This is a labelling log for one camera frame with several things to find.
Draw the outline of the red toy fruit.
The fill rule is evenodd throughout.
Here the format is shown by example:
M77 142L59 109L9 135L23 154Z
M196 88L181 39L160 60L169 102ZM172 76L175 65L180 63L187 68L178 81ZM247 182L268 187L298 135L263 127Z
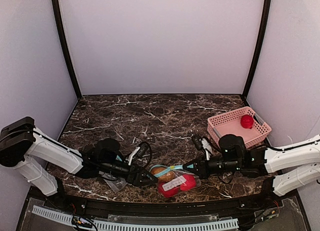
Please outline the red toy fruit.
M182 177L185 179L185 181L180 185L180 190L182 192L186 192L196 187L197 183L193 175L183 174Z

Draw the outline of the brown toy kiwi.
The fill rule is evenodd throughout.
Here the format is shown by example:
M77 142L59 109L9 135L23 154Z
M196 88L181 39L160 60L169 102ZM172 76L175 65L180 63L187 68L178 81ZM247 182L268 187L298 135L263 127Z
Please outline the brown toy kiwi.
M164 173L165 170L166 170L165 167L157 166L157 167L153 167L150 173L154 175L156 178L158 178L159 182L168 183L175 178L175 174L173 171L168 171Z

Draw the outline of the large clear zip bag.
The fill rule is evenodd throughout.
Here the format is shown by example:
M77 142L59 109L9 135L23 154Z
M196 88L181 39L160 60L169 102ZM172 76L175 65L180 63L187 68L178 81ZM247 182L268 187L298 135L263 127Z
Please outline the large clear zip bag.
M173 171L174 174L175 174L175 178L173 180L169 181L169 182L166 182L165 185L163 186L165 190L172 189L175 186L180 186L181 184L183 184L186 181L185 178L182 177L182 175L184 175L184 174L193 175L195 177L196 187L194 187L192 189L198 188L201 185L200 178L197 175L184 170L182 165L172 165L172 166L154 165L152 168L154 168L154 167L165 167L166 170L163 173L167 173L169 171Z

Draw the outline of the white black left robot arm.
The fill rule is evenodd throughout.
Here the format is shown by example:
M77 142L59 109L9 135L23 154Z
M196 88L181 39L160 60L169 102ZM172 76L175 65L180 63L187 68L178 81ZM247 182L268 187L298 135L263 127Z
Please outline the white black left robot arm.
M63 185L47 173L36 158L81 179L110 175L135 187L144 187L156 184L158 178L147 171L146 166L134 164L133 159L151 151L149 143L144 141L126 159L120 152L120 143L113 138L99 140L87 151L78 151L44 134L29 116L0 131L1 166L18 171L47 197L62 193Z

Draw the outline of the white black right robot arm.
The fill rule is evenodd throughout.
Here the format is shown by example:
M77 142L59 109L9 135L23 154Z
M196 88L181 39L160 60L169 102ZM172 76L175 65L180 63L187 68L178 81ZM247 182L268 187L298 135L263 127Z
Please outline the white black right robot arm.
M319 135L282 147L258 145L248 150L242 137L226 134L218 141L220 156L211 154L211 144L207 139L193 135L191 140L196 149L205 155L182 167L200 179L228 172L240 172L245 177L257 178L292 168L290 172L275 175L263 183L265 188L270 188L281 197L320 178Z

